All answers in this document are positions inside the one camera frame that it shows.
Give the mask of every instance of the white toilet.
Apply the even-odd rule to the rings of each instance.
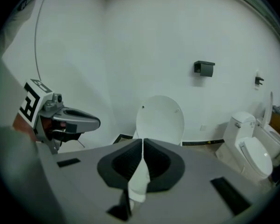
[[[182,146],[184,116],[180,106],[167,96],[153,96],[139,108],[133,139],[154,139]],[[149,171],[143,158],[128,183],[131,203],[144,202]]]
[[[216,156],[257,183],[272,173],[273,166],[265,147],[257,138],[252,138],[255,123],[253,115],[247,112],[235,113],[225,130],[225,143],[216,151]]]
[[[271,92],[264,117],[256,120],[253,136],[264,145],[273,159],[280,153],[280,134],[269,125],[272,117],[272,109],[273,93]]]

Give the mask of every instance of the black baseboard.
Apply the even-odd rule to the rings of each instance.
[[[209,140],[209,141],[199,141],[199,142],[182,142],[183,146],[196,146],[196,145],[208,145],[208,144],[221,144],[224,140]]]
[[[118,143],[121,139],[131,140],[133,137],[130,135],[120,134],[113,144]]]

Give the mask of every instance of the toilet paper holder shelf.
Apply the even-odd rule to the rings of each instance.
[[[215,63],[197,61],[194,63],[194,72],[200,73],[201,77],[212,77]]]

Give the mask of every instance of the wall outlet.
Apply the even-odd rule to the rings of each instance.
[[[206,130],[206,125],[201,125],[200,126],[200,131],[205,131]]]

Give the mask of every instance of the toilet tank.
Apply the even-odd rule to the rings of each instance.
[[[234,144],[238,139],[251,138],[255,122],[255,117],[247,112],[233,114],[224,132],[224,142],[226,144]]]

